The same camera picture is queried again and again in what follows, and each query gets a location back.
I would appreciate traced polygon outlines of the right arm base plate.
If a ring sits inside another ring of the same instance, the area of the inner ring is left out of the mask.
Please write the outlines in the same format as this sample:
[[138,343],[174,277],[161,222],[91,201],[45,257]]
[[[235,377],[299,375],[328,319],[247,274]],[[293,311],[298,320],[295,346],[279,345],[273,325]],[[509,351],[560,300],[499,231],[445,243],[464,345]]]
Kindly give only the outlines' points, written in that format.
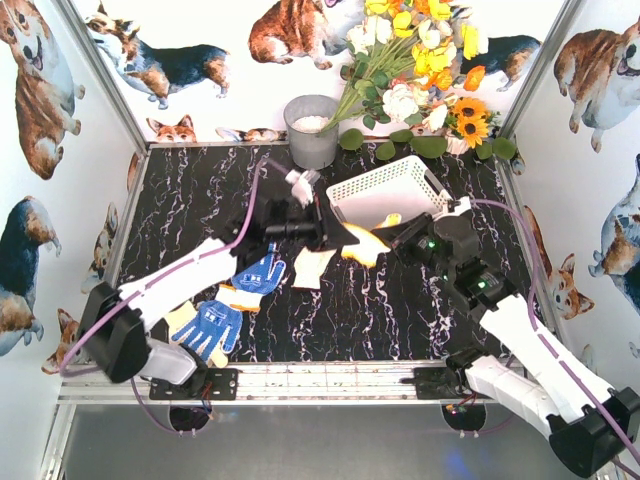
[[416,367],[400,383],[410,386],[419,400],[462,401],[475,393],[468,381],[469,370],[469,367]]

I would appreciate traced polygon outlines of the yellow coated work glove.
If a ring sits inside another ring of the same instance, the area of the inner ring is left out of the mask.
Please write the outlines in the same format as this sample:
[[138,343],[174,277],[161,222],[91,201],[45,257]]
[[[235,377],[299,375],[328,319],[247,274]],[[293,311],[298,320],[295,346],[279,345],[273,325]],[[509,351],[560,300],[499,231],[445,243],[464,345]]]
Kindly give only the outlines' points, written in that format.
[[391,252],[371,231],[348,222],[343,222],[342,225],[359,240],[358,244],[341,248],[340,255],[343,259],[353,259],[365,267],[373,268],[381,254]]

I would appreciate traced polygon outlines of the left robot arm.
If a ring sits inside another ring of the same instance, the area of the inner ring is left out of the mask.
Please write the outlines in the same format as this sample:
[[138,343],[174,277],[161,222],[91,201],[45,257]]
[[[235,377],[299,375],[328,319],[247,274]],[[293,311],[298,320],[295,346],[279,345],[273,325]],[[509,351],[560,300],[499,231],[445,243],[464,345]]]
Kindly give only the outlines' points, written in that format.
[[[173,385],[191,382],[235,347],[243,315],[257,312],[286,272],[281,241],[297,241],[311,253],[355,246],[358,238],[315,196],[300,207],[294,199],[251,201],[219,237],[159,271],[118,288],[107,283],[89,294],[78,346],[113,383],[136,376]],[[170,342],[150,337],[155,325],[201,291],[215,297],[190,314]]]

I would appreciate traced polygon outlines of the cream knit glove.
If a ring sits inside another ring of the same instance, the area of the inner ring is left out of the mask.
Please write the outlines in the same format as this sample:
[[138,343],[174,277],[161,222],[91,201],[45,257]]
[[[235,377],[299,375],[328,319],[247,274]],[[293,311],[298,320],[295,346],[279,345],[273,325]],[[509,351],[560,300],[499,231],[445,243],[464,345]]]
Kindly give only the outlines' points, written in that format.
[[293,287],[297,289],[319,290],[321,277],[335,250],[312,252],[303,248],[294,261],[295,278]]

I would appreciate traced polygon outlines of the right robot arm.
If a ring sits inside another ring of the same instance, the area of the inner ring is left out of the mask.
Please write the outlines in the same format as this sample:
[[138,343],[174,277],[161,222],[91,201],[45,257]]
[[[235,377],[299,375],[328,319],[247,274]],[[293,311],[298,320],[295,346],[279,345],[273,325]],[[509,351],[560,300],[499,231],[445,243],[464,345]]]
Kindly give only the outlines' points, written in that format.
[[519,375],[479,347],[450,355],[450,378],[497,401],[545,437],[573,474],[589,478],[617,456],[639,454],[639,396],[581,363],[535,316],[525,298],[480,254],[465,216],[423,214],[375,235],[408,265],[440,277],[455,306],[498,339],[526,370]]

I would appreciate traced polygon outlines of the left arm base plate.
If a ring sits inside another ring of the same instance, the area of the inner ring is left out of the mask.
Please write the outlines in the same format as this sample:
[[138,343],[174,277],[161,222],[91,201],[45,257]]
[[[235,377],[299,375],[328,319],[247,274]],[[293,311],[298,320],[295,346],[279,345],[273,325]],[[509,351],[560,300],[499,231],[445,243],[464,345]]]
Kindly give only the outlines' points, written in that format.
[[196,372],[182,385],[153,379],[149,390],[151,400],[235,400],[239,371],[235,368],[210,368]]

